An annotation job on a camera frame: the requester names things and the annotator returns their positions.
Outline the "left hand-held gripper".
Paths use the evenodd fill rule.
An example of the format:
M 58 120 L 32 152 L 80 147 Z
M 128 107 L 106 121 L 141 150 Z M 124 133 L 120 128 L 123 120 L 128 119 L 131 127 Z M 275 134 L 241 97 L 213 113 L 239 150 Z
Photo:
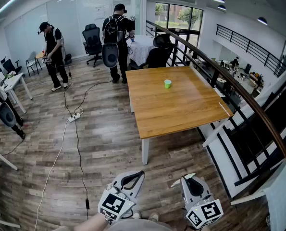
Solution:
M 129 218 L 136 205 L 136 196 L 145 179 L 144 171 L 128 171 L 115 178 L 115 184 L 108 184 L 98 204 L 98 212 L 107 221 Z

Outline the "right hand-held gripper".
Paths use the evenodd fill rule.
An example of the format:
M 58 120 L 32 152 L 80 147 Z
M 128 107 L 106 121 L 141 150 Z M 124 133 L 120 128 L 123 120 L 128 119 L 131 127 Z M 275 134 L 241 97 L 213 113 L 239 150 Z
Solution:
M 184 176 L 180 180 L 185 201 L 185 219 L 189 221 L 194 229 L 201 229 L 216 222 L 223 214 L 223 209 L 219 199 L 209 194 L 207 183 L 198 177 L 186 179 Z M 192 197 L 200 197 L 194 203 Z

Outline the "person's left forearm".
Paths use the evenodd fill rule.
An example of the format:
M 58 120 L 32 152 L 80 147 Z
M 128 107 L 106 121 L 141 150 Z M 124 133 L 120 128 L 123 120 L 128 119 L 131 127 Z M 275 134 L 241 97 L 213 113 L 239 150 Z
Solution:
M 75 226 L 74 231 L 104 231 L 108 224 L 109 222 L 106 218 L 102 214 L 97 213 L 87 221 Z

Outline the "white dotted strip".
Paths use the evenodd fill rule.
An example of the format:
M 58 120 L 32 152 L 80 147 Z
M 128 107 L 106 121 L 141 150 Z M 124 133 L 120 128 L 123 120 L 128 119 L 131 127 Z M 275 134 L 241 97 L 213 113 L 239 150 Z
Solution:
M 222 107 L 222 109 L 226 112 L 228 117 L 230 117 L 230 113 L 225 109 L 225 107 L 219 102 L 219 105 Z

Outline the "wooden table with white legs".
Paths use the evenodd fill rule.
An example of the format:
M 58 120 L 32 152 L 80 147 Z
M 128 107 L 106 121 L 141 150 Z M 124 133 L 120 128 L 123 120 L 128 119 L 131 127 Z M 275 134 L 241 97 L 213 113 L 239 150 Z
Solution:
M 131 112 L 142 140 L 144 165 L 148 163 L 151 138 L 217 121 L 222 127 L 233 116 L 213 87 L 189 66 L 130 70 L 126 77 Z M 164 87 L 166 79 L 172 82 L 169 89 Z

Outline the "wooden handrail black railing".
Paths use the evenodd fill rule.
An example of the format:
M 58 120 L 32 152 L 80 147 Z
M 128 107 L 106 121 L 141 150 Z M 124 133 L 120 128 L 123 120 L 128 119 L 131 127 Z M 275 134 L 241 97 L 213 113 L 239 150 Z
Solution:
M 167 33 L 176 43 L 182 43 L 198 55 L 190 62 L 208 85 L 221 94 L 233 116 L 218 123 L 213 122 L 206 130 L 208 147 L 216 160 L 230 194 L 253 182 L 258 176 L 272 171 L 286 158 L 286 112 L 275 114 L 275 104 L 285 100 L 286 80 L 277 91 L 267 95 L 262 103 L 255 100 L 225 68 L 219 66 L 202 51 L 168 29 L 146 21 L 150 35 Z

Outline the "dark oval hanging panel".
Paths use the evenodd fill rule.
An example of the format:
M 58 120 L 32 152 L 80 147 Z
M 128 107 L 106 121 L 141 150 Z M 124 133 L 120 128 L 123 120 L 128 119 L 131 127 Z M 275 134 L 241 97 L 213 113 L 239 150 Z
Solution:
M 102 60 L 106 67 L 113 68 L 117 65 L 119 56 L 118 45 L 115 43 L 105 43 L 102 46 Z

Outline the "black office chair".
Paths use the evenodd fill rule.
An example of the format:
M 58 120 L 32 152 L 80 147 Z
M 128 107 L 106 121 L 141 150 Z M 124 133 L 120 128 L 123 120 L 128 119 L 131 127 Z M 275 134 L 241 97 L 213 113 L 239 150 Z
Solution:
M 85 41 L 83 42 L 86 54 L 93 55 L 93 58 L 87 60 L 89 62 L 94 61 L 93 67 L 96 67 L 97 60 L 102 59 L 102 42 L 100 40 L 100 28 L 95 24 L 89 24 L 85 26 L 85 30 L 82 32 Z
M 155 48 L 149 52 L 145 63 L 137 65 L 130 60 L 129 68 L 131 70 L 166 67 L 167 61 L 174 48 L 170 35 L 166 33 L 157 35 L 154 37 L 153 45 Z

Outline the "round table with white cloth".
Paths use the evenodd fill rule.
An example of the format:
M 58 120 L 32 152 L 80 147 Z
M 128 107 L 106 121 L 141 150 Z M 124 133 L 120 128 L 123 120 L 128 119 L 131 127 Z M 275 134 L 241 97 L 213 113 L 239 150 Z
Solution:
M 153 40 L 154 37 L 147 35 L 136 35 L 133 42 L 131 39 L 128 39 L 126 42 L 129 47 L 130 60 L 137 65 L 145 63 L 149 52 L 155 48 Z

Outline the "black backpack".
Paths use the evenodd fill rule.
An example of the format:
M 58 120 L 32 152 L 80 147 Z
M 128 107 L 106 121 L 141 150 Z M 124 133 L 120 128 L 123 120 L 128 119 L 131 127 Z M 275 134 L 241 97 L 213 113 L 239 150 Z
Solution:
M 120 15 L 118 18 L 109 16 L 108 19 L 104 27 L 103 42 L 117 44 L 123 38 L 123 30 L 119 27 L 123 16 Z

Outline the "black balcony railing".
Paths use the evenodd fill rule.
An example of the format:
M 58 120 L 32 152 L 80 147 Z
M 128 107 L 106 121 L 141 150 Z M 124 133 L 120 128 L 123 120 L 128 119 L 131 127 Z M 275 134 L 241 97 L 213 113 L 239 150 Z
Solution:
M 286 71 L 286 65 L 282 60 L 276 58 L 264 47 L 261 47 L 249 38 L 219 24 L 217 24 L 216 35 L 237 45 L 246 53 L 249 53 L 263 63 L 263 65 L 270 69 L 277 77 L 281 76 Z

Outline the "grey chair white seat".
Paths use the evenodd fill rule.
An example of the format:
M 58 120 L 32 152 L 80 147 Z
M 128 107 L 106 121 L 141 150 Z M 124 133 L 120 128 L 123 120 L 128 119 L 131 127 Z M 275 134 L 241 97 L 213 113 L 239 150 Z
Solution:
M 40 69 L 42 70 L 42 67 L 41 67 L 41 65 L 40 65 L 40 63 L 39 63 L 39 60 L 38 60 L 38 58 L 36 58 L 36 55 L 37 55 L 37 54 L 36 54 L 35 51 L 31 52 L 29 58 L 25 61 L 29 76 L 31 76 L 31 75 L 30 75 L 30 70 L 32 70 L 33 73 L 35 74 L 35 71 L 34 71 L 34 69 L 33 69 L 33 66 L 34 66 L 34 65 L 36 66 L 36 70 L 37 70 L 37 73 L 38 73 L 38 74 L 39 74 L 38 67 L 40 67 Z

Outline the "white desk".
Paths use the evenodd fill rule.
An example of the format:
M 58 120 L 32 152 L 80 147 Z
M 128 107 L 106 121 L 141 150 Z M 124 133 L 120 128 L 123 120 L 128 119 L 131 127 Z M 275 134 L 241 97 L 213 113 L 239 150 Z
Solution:
M 6 79 L 4 81 L 4 90 L 5 92 L 8 94 L 8 96 L 10 97 L 10 99 L 12 100 L 12 102 L 14 104 L 17 104 L 19 105 L 20 109 L 22 110 L 22 112 L 24 114 L 26 114 L 26 110 L 25 108 L 23 107 L 23 105 L 21 104 L 20 100 L 18 99 L 17 95 L 15 94 L 15 87 L 17 86 L 17 84 L 21 82 L 23 84 L 23 87 L 28 95 L 28 97 L 30 98 L 30 100 L 33 100 L 33 96 L 32 94 L 30 93 L 26 83 L 25 83 L 25 80 L 23 78 L 23 73 L 20 73 L 16 76 L 13 76 L 11 77 L 10 79 Z

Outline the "large window black frame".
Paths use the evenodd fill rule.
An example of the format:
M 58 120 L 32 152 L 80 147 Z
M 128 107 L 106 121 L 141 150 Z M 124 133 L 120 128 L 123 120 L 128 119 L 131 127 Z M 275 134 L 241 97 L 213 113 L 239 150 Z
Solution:
M 187 6 L 156 3 L 155 24 L 163 28 L 200 31 L 203 10 Z

